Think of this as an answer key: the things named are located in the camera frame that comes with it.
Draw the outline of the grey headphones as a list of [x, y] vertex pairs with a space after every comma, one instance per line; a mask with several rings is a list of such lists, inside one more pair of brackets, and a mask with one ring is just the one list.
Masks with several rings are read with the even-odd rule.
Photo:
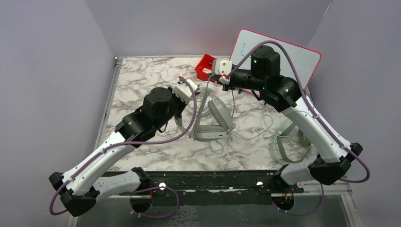
[[236, 127], [232, 113], [226, 104], [211, 92], [205, 105], [209, 108], [209, 115], [213, 117], [210, 124], [202, 124], [202, 118], [196, 117], [192, 129], [186, 132], [190, 138], [199, 142], [211, 142], [222, 139]]

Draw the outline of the green headphones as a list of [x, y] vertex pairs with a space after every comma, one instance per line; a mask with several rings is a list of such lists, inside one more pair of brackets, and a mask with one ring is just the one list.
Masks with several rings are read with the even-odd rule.
[[279, 165], [312, 159], [314, 145], [290, 119], [286, 119], [273, 135], [270, 152]]

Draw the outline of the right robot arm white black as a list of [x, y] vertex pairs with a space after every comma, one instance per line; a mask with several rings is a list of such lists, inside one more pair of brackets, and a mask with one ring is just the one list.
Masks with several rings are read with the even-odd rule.
[[344, 180], [352, 161], [362, 152], [362, 146], [357, 142], [350, 143], [327, 123], [298, 80], [281, 75], [280, 53], [263, 45], [252, 49], [245, 58], [251, 61], [249, 70], [216, 59], [212, 62], [212, 74], [225, 91], [237, 88], [252, 90], [258, 100], [291, 120], [318, 152], [315, 158], [281, 167], [274, 175], [274, 189], [285, 192], [298, 182], [317, 180], [331, 185]]

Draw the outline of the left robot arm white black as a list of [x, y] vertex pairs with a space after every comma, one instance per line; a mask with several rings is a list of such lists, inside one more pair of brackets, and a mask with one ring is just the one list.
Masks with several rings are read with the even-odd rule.
[[140, 167], [111, 177], [105, 172], [118, 160], [141, 145], [155, 145], [155, 134], [173, 117], [181, 116], [190, 101], [196, 100], [197, 87], [179, 84], [156, 87], [143, 100], [141, 107], [123, 117], [109, 137], [88, 157], [64, 173], [54, 172], [49, 181], [55, 189], [49, 213], [60, 199], [64, 211], [78, 217], [91, 210], [97, 202], [122, 192], [143, 194], [150, 190], [150, 179]]

